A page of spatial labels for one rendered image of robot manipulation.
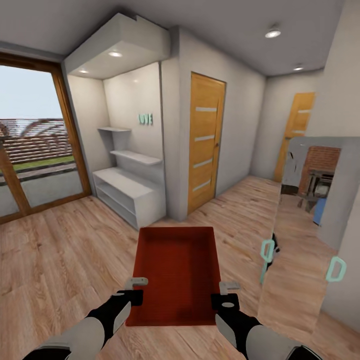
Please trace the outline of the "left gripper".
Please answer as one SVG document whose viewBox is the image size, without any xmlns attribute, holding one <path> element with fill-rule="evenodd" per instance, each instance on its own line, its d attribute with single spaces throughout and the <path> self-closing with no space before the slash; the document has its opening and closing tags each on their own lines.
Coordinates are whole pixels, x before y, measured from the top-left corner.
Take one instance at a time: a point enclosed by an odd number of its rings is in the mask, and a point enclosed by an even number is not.
<svg viewBox="0 0 360 360">
<path fill-rule="evenodd" d="M 132 307 L 133 306 L 141 306 L 143 304 L 143 294 L 144 291 L 140 290 L 119 290 L 116 293 L 128 293 L 132 297 Z"/>
</svg>

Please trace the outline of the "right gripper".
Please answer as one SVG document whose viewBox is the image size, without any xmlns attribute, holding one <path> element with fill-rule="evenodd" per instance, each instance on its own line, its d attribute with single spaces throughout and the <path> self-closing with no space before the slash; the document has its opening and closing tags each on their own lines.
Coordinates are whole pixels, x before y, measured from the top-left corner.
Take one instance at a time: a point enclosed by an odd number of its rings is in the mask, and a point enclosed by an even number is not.
<svg viewBox="0 0 360 360">
<path fill-rule="evenodd" d="M 236 309 L 240 309 L 239 298 L 237 293 L 229 293 L 228 295 L 221 295 L 220 293 L 211 294 L 212 310 L 219 310 L 219 305 L 222 300 L 229 300 L 235 304 Z"/>
</svg>

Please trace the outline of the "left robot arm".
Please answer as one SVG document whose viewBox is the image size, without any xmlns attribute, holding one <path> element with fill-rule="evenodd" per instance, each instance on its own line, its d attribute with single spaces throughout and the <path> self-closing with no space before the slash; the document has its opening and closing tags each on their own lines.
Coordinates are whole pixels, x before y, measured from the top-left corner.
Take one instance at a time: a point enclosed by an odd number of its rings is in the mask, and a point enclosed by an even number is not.
<svg viewBox="0 0 360 360">
<path fill-rule="evenodd" d="M 106 303 L 66 331 L 52 337 L 27 354 L 23 360 L 95 360 L 108 339 L 126 321 L 133 306 L 143 304 L 146 277 L 129 277 L 125 290 L 111 295 Z"/>
</svg>

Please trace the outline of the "storage box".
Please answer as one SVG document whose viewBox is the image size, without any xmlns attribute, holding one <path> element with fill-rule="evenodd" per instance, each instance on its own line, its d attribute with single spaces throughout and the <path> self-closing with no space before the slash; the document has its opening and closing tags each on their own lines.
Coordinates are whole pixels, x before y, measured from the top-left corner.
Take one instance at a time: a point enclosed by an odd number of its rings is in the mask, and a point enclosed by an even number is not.
<svg viewBox="0 0 360 360">
<path fill-rule="evenodd" d="M 216 326 L 211 294 L 221 282 L 214 228 L 141 227 L 133 278 L 148 279 L 126 327 Z"/>
</svg>

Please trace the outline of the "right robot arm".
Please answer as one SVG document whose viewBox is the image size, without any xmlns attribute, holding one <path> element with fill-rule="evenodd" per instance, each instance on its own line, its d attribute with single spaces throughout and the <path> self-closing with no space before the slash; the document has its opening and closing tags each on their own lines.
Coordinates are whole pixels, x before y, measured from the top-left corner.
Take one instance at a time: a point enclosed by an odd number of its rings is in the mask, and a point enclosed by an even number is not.
<svg viewBox="0 0 360 360">
<path fill-rule="evenodd" d="M 254 316 L 241 312 L 237 293 L 239 281 L 220 281 L 220 293 L 211 294 L 218 330 L 246 360 L 326 360 L 301 341 L 288 338 L 260 324 Z"/>
</svg>

